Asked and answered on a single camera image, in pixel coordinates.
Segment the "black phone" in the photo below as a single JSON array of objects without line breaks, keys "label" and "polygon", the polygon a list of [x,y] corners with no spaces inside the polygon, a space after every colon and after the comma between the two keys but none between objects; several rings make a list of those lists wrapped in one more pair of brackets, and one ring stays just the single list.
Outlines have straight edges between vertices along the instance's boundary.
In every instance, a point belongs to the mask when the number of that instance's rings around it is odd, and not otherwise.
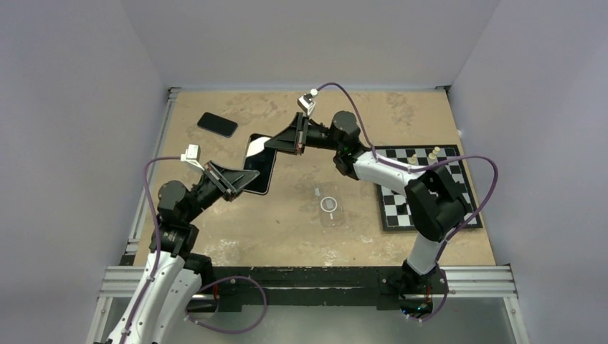
[{"label": "black phone", "polygon": [[249,137],[243,169],[255,170],[260,174],[245,187],[244,192],[265,195],[270,189],[277,151],[274,148],[265,147],[265,143],[269,139],[270,136],[259,133],[253,133]]}]

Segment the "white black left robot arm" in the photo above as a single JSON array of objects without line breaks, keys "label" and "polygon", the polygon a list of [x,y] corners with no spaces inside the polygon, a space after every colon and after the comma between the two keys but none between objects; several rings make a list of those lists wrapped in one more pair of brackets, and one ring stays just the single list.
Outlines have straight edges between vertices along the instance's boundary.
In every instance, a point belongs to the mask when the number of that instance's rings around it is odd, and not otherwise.
[{"label": "white black left robot arm", "polygon": [[187,319],[191,298],[217,284],[210,257],[192,252],[199,233],[192,221],[215,201],[235,200],[259,172],[180,160],[200,170],[201,178],[191,188],[169,181],[158,190],[142,277],[106,343],[163,343],[178,321]]}]

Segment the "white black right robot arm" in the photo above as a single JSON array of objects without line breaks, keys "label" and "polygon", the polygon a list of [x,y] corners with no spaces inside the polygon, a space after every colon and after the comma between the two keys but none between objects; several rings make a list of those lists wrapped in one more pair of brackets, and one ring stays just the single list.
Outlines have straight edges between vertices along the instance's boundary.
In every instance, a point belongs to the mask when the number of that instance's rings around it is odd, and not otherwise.
[{"label": "white black right robot arm", "polygon": [[306,148],[334,151],[333,163],[340,174],[366,181],[403,196],[417,231],[399,279],[389,289],[400,297],[432,289],[432,278],[443,277],[438,261],[449,236],[466,225],[473,214],[447,162],[413,166],[378,155],[361,142],[362,127],[355,114],[337,112],[330,125],[298,113],[291,124],[265,141],[266,148],[301,155]]}]

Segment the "blue phone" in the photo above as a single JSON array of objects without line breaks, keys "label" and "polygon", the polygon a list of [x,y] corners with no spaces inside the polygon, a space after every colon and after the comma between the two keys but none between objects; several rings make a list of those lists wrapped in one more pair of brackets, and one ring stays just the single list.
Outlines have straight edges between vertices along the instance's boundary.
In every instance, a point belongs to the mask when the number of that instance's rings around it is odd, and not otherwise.
[{"label": "blue phone", "polygon": [[231,138],[238,128],[238,124],[233,120],[209,112],[203,113],[196,125],[198,128],[225,138]]}]

